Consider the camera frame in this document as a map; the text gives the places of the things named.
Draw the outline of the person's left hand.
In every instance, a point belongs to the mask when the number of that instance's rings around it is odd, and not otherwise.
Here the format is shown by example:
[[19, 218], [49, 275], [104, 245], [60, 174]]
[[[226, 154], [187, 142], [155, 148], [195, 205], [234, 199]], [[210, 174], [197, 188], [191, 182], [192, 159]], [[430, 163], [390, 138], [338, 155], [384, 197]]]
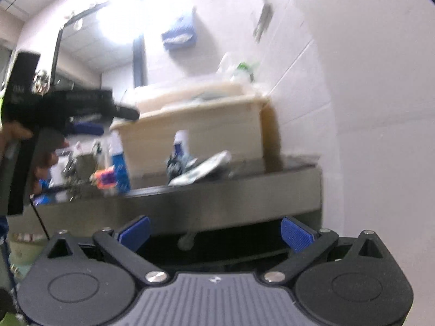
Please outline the person's left hand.
[[18, 122], [4, 123], [1, 127], [1, 158], [4, 157], [8, 144], [14, 140], [28, 140], [32, 137], [33, 133]]

